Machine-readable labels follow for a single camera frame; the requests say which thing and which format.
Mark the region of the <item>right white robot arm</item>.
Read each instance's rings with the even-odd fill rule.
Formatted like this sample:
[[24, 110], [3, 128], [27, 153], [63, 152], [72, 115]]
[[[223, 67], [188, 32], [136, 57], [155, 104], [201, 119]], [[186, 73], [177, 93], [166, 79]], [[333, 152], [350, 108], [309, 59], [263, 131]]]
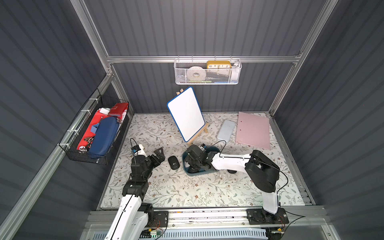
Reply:
[[262, 192], [263, 210], [275, 215], [279, 210], [277, 181], [280, 168], [264, 153], [253, 150], [246, 155], [223, 154], [215, 146], [191, 145], [182, 155], [185, 171], [195, 176], [227, 170], [246, 173]]

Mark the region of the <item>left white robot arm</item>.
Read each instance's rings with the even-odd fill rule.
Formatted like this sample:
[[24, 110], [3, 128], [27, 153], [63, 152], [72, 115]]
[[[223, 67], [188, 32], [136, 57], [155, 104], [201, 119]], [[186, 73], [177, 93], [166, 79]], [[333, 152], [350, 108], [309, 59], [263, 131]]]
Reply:
[[105, 236], [106, 240], [138, 240], [154, 218], [152, 204], [145, 204], [143, 199], [149, 188], [149, 178], [153, 170], [165, 160], [164, 149], [156, 149], [149, 156], [140, 145], [132, 147], [131, 150], [131, 174], [123, 187], [123, 197]]

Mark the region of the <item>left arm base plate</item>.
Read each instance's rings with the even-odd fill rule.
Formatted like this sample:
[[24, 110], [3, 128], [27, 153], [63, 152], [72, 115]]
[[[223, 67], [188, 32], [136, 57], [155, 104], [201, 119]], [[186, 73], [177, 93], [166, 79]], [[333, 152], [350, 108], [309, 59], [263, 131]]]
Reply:
[[155, 212], [142, 212], [139, 211], [135, 214], [131, 226], [142, 226], [144, 228], [165, 228], [168, 226], [169, 212], [168, 211], [155, 211]]

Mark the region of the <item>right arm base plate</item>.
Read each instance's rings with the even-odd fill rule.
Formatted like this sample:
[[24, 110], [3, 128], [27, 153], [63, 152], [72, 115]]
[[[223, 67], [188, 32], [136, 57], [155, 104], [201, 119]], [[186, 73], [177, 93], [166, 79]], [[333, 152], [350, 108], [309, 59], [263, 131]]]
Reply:
[[282, 224], [286, 225], [290, 221], [288, 215], [283, 208], [278, 208], [276, 214], [271, 214], [264, 209], [247, 209], [247, 219], [250, 225], [268, 225], [268, 224]]

